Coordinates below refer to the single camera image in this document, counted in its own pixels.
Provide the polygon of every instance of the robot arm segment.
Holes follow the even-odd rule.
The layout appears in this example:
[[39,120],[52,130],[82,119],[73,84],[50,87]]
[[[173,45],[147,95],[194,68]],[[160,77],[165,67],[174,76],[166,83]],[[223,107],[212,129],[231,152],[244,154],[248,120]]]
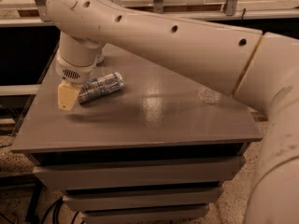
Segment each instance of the robot arm segment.
[[73,108],[80,91],[79,84],[90,78],[97,54],[104,46],[101,43],[81,42],[61,33],[56,71],[63,79],[58,87],[58,107],[65,111]]
[[50,17],[63,32],[129,50],[226,95],[233,93],[262,36],[256,30],[132,11],[107,0],[71,1],[48,0]]
[[265,34],[234,98],[268,116],[245,223],[297,223],[299,41]]

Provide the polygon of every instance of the gray drawer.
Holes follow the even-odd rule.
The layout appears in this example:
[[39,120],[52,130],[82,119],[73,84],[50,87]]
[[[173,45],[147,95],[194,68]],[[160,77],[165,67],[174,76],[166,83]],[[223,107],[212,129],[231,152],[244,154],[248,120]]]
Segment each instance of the gray drawer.
[[121,224],[155,220],[204,217],[208,211],[206,205],[182,207],[150,208],[141,210],[92,212],[83,214],[87,224]]
[[69,195],[64,196],[64,201],[73,211],[103,211],[214,203],[222,192],[222,187],[116,191]]
[[75,164],[36,167],[34,174],[50,189],[105,189],[230,180],[244,162],[236,156]]

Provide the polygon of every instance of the can label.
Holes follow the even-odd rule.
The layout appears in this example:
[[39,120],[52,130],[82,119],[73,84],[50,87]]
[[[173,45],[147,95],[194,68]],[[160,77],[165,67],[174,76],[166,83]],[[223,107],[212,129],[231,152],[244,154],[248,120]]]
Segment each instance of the can label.
[[80,104],[89,102],[115,91],[120,91],[122,87],[123,79],[119,72],[105,77],[93,78],[83,84],[78,96],[78,102]]

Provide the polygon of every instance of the floor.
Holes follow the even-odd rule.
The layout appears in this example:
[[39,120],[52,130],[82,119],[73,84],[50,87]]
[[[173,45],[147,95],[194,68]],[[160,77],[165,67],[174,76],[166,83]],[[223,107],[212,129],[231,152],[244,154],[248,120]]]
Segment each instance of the floor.
[[[298,7],[299,0],[240,0],[237,9],[269,9],[269,8],[292,8]],[[0,17],[10,17],[16,14],[12,11],[0,11]],[[15,123],[12,119],[0,119],[0,176],[30,174],[33,165],[23,155],[12,154],[9,151],[14,136],[9,135]],[[265,133],[267,122],[258,121],[262,133]],[[225,182],[224,193],[214,204],[210,205],[210,211],[204,218],[195,220],[179,220],[168,222],[154,222],[154,224],[241,224],[245,213],[247,199],[251,180],[254,174],[255,165],[258,159],[259,151],[263,142],[252,143],[245,157],[247,163],[242,170],[236,175],[234,180]],[[25,223],[27,208],[31,199],[33,187],[18,187],[13,189],[0,189],[0,212],[5,214],[11,220],[15,214],[18,217],[18,223]],[[60,192],[52,192],[43,189],[36,214],[42,218],[50,205],[62,196]],[[59,219],[60,223],[71,223],[74,212],[63,205]],[[45,223],[51,223],[51,215]],[[6,224],[0,218],[0,224]]]

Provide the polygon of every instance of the cable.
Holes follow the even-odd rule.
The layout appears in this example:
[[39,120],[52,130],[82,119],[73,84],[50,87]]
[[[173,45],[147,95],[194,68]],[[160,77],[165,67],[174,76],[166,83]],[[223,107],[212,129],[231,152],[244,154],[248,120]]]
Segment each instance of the cable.
[[47,216],[48,216],[50,210],[51,210],[54,206],[56,206],[57,203],[59,203],[59,202],[62,201],[62,200],[63,200],[63,198],[58,199],[55,203],[53,203],[53,204],[47,209],[46,213],[44,214],[44,216],[42,217],[42,219],[41,219],[41,221],[40,221],[40,224],[43,224],[43,223],[45,222],[45,220],[46,220],[46,218],[47,218]]
[[241,25],[243,25],[243,20],[244,20],[245,13],[246,13],[246,9],[244,8],[243,13],[242,13],[242,18],[241,18]]
[[56,203],[53,216],[52,216],[52,223],[59,224],[59,212],[63,205],[63,199],[60,199],[59,202]]
[[10,224],[14,224],[11,220],[9,220],[6,216],[4,216],[2,213],[0,213],[0,216],[4,218],[6,221],[8,221]]
[[78,215],[78,212],[76,212],[76,214],[74,214],[74,217],[72,219],[71,224],[75,224],[75,220],[76,220],[77,215]]

